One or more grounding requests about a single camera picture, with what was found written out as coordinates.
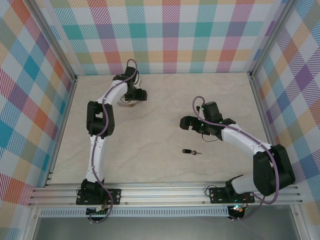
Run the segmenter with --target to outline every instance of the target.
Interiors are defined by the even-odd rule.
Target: beige floor
[[[89,163],[87,104],[109,88],[113,76],[79,78],[52,183],[81,183]],[[195,131],[179,128],[193,116],[192,101],[216,101],[224,118],[266,141],[245,73],[141,75],[148,100],[134,107],[115,106],[115,130],[104,161],[105,182],[225,181],[252,170],[252,159],[223,141],[204,142]],[[204,136],[212,140],[214,136]],[[182,149],[203,155],[183,154]]]

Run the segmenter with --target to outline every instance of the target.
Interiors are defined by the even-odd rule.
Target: metal grate
[[[114,207],[110,217],[227,217],[228,207]],[[86,208],[43,208],[40,218],[86,217]]]

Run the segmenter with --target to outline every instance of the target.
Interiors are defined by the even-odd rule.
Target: purple cable
[[[97,182],[100,184],[100,186],[106,191],[106,193],[108,194],[110,200],[111,200],[111,204],[110,204],[110,208],[108,210],[108,213],[106,214],[106,216],[104,218],[102,218],[101,220],[99,221],[93,221],[91,216],[92,216],[92,213],[89,215],[89,219],[91,221],[91,223],[96,223],[96,224],[99,224],[99,223],[102,223],[104,220],[106,220],[106,218],[111,214],[112,212],[112,208],[114,206],[114,199],[110,193],[110,191],[105,187],[105,185],[100,181],[100,179],[98,178],[97,174],[96,174],[96,171],[95,171],[95,165],[94,165],[94,155],[95,155],[95,150],[96,150],[96,146],[97,146],[97,142],[98,142],[98,137],[100,137],[108,128],[108,124],[109,124],[109,116],[108,116],[108,113],[107,113],[107,110],[106,110],[106,107],[105,107],[105,100],[107,100],[107,96],[109,95],[109,93],[115,89],[116,87],[118,87],[119,85],[121,84],[124,84],[126,82],[128,82],[129,80],[131,80],[137,73],[137,62],[134,60],[134,59],[129,59],[127,62],[126,62],[126,66],[128,67],[129,65],[129,62],[130,61],[133,61],[134,62],[134,65],[135,65],[135,70],[133,72],[133,74],[128,77],[126,80],[112,86],[104,95],[103,97],[103,100],[102,100],[102,109],[103,109],[103,113],[105,114],[105,126],[103,128],[103,130],[97,134],[95,136],[95,139],[94,139],[94,145],[93,145],[93,148],[92,148],[92,156],[91,156],[91,168],[92,168],[92,172],[93,172],[93,175],[95,177],[95,179],[97,180]]]
[[[261,207],[262,204],[270,205],[270,204],[273,204],[277,200],[278,195],[279,195],[280,183],[279,183],[279,172],[278,172],[276,161],[275,161],[274,157],[272,156],[271,152],[263,144],[261,144],[260,141],[258,141],[254,137],[250,136],[246,132],[244,132],[242,130],[239,130],[239,129],[235,128],[235,127],[229,126],[229,125],[224,125],[224,124],[220,124],[220,123],[213,123],[213,122],[207,121],[207,120],[203,119],[202,117],[200,117],[200,115],[197,113],[196,108],[195,108],[195,102],[196,102],[197,99],[202,99],[202,101],[203,101],[202,104],[204,104],[206,101],[202,96],[196,96],[193,99],[193,102],[192,102],[193,112],[201,121],[203,121],[204,123],[209,124],[209,125],[218,126],[218,127],[224,127],[224,128],[231,129],[231,130],[239,132],[240,134],[242,134],[242,135],[246,136],[247,138],[251,139],[252,141],[254,141],[256,144],[260,145],[265,150],[265,152],[269,155],[269,157],[271,159],[271,162],[272,162],[273,168],[274,168],[274,174],[275,174],[275,194],[274,194],[274,197],[273,197],[273,199],[271,201],[265,201],[265,198],[266,198],[265,196],[263,198],[260,198],[256,194],[253,194],[257,199],[259,199],[261,201],[261,203],[257,207],[257,209],[255,211],[253,211],[250,215],[242,218],[242,220],[247,219],[248,217],[252,216]]]

